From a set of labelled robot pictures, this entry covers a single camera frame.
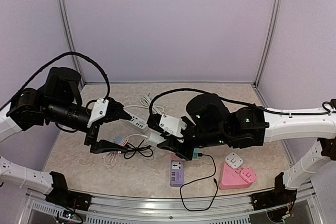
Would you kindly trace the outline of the light blue adapter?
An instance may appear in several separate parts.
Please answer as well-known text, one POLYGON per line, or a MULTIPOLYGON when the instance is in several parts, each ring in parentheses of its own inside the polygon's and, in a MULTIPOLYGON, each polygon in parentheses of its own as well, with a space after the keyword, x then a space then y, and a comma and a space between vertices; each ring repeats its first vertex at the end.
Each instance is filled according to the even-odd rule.
POLYGON ((118 136, 116 138, 114 138, 113 143, 118 144, 120 146, 125 146, 127 143, 127 138, 118 136))

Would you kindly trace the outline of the teal adapter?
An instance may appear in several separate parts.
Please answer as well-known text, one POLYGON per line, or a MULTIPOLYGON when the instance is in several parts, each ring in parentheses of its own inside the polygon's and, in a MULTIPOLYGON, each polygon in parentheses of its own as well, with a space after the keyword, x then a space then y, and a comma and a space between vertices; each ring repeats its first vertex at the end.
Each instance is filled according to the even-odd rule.
POLYGON ((198 148, 195 148, 195 149, 193 150, 192 160, 198 159, 198 158, 200 158, 200 157, 202 157, 202 156, 203 156, 203 153, 200 152, 198 148))

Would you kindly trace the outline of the purple power strip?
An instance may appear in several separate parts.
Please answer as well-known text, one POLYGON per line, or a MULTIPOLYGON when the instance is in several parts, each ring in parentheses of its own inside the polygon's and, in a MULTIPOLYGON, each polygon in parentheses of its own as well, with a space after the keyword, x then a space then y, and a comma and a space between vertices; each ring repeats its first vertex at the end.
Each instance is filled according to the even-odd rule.
POLYGON ((184 184, 184 164, 182 161, 171 161, 170 186, 181 187, 184 184))

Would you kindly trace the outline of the pink cube socket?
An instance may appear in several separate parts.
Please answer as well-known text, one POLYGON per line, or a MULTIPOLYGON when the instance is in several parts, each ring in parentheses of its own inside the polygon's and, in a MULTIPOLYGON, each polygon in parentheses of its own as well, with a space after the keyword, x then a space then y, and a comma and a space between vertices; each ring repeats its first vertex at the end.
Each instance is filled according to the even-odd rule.
POLYGON ((184 161, 184 159, 179 158, 179 157, 176 156, 174 153, 171 153, 171 154, 170 154, 170 160, 171 160, 171 161, 174 161, 174 162, 183 162, 183 161, 184 161))

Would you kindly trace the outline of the pink triangular power strip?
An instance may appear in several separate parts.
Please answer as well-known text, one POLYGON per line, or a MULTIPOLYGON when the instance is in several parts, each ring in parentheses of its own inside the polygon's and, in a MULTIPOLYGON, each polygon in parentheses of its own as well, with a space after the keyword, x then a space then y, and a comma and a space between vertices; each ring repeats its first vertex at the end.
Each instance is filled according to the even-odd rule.
POLYGON ((221 171, 219 180, 219 189, 244 189, 249 188, 252 184, 246 183, 240 176, 243 168, 232 169, 225 162, 221 171))

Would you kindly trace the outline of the pink plug adapter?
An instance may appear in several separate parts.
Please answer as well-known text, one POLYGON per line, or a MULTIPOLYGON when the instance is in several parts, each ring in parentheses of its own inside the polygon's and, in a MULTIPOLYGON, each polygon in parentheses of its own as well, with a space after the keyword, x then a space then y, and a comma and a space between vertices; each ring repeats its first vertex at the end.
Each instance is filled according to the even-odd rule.
POLYGON ((240 171, 241 178, 249 184, 254 183, 257 180, 257 173, 250 167, 245 167, 240 171))

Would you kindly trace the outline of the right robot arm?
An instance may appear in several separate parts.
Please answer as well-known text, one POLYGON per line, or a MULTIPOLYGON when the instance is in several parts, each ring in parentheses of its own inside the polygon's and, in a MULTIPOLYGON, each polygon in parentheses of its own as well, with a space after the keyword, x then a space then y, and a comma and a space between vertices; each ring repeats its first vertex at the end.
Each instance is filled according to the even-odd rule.
POLYGON ((278 140, 314 138, 315 143, 300 161, 276 177, 275 189, 268 194, 273 205, 281 204, 289 190, 298 189, 335 160, 334 100, 304 110, 276 110, 240 102, 235 112, 229 111, 228 102, 218 94, 196 90, 196 96, 186 105, 187 116, 150 112, 147 123, 161 135, 160 149, 187 161, 196 148, 227 145, 242 149, 278 140))

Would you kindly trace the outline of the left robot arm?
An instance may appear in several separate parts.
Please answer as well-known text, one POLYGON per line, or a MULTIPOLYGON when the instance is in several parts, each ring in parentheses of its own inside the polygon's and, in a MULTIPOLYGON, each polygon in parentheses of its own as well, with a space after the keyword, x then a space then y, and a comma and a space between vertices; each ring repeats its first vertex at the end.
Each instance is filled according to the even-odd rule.
MULTIPOLYGON (((65 126, 67 132, 84 132, 85 145, 91 153, 122 150, 114 143, 97 140, 101 125, 132 119, 120 102, 106 94, 88 102, 92 109, 83 106, 79 91, 81 74, 68 67, 50 67, 45 84, 38 89, 28 87, 32 80, 30 77, 1 107, 2 141, 33 126, 55 123, 56 127, 65 126)), ((64 206, 74 199, 63 174, 39 172, 1 158, 1 182, 5 181, 40 192, 64 206)))

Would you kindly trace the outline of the white plug adapter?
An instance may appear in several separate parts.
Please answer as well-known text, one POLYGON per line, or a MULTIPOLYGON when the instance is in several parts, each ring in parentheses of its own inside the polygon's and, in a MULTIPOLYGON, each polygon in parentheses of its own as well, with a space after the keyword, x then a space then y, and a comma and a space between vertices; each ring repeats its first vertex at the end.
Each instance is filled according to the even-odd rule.
POLYGON ((232 169, 237 169, 241 167, 244 161, 238 154, 231 152, 225 157, 225 162, 232 169))

